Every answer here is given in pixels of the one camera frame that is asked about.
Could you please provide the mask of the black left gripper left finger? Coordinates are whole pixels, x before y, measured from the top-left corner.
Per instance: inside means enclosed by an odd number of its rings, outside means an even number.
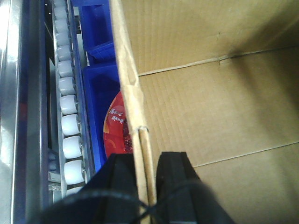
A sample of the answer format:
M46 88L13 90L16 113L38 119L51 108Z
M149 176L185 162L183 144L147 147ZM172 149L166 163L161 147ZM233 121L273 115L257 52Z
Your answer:
M132 154L112 154L78 193L65 197L29 224L139 224L140 208Z

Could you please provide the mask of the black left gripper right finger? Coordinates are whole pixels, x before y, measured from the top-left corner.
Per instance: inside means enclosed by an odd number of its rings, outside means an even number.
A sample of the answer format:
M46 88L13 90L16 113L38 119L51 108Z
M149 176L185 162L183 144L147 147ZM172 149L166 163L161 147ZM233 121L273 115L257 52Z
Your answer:
M156 176L156 210L165 224L233 224L185 152L161 153Z

